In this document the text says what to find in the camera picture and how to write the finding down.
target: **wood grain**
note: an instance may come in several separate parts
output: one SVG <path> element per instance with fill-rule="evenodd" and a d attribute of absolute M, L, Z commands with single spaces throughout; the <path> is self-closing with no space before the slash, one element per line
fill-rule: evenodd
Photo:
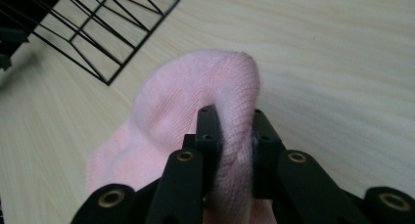
<path fill-rule="evenodd" d="M 413 1 L 182 0 L 111 87 L 31 37 L 0 73 L 7 223 L 69 223 L 85 200 L 88 154 L 126 118 L 149 72 L 206 48 L 254 57 L 257 107 L 342 188 L 415 197 Z"/>

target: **sock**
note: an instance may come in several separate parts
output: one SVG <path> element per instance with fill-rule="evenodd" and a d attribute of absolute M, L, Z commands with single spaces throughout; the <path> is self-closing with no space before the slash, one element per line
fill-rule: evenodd
<path fill-rule="evenodd" d="M 89 156 L 87 193 L 111 184 L 136 191 L 161 177 L 168 156 L 196 131 L 197 112 L 215 105 L 222 156 L 204 223 L 276 223 L 270 202 L 252 199 L 251 131 L 259 76 L 245 53 L 204 50 L 153 71 L 113 136 Z"/>

